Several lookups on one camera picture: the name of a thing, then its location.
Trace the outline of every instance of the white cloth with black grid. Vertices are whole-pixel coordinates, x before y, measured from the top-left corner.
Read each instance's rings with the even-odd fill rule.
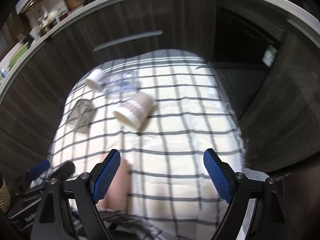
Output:
[[[204,167],[204,151],[213,148],[235,172],[243,170],[243,160],[238,128],[206,62],[185,51],[161,50],[98,67],[105,73],[136,69],[139,90],[152,95],[156,109],[142,132],[129,132],[112,112],[132,92],[106,97],[84,86],[87,74],[66,101],[49,156],[52,167],[71,160],[75,178],[117,149],[132,165],[130,205],[127,213],[101,211],[103,219],[130,227],[140,239],[210,239],[228,205]],[[81,98],[97,109],[88,134],[65,124]]]

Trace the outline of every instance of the gray cloth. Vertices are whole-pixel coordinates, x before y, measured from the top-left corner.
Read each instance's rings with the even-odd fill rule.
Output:
[[[87,133],[95,112],[96,110],[89,100],[80,99],[71,110],[67,124],[73,125],[77,132]]]

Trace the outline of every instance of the blue textured gripper pad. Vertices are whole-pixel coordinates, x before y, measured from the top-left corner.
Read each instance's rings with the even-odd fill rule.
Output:
[[[231,195],[229,180],[226,178],[221,168],[215,162],[208,150],[204,152],[203,163],[220,198],[224,199],[228,204],[230,204],[233,197]]]
[[[94,184],[93,200],[97,203],[100,199],[104,199],[110,187],[110,184],[115,177],[115,174],[120,166],[120,152],[116,151],[111,157],[103,172]]]
[[[28,171],[28,180],[33,181],[50,168],[50,162],[44,160]]]

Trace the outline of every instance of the white mug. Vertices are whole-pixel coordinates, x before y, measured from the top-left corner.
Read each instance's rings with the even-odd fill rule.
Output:
[[[138,132],[155,106],[151,95],[136,93],[130,100],[113,111],[116,119],[130,131]]]
[[[93,90],[99,91],[101,90],[101,87],[98,85],[98,81],[103,78],[103,76],[103,70],[101,68],[97,68],[84,80],[84,84]]]

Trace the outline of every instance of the bottle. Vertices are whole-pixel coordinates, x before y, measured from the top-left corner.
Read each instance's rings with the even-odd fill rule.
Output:
[[[135,91],[138,85],[137,75],[134,70],[111,73],[103,76],[98,81],[100,91],[105,95]]]
[[[8,75],[8,72],[6,69],[1,68],[0,71],[1,71],[1,76],[6,77]]]
[[[10,193],[0,173],[0,207],[7,213],[10,207]]]

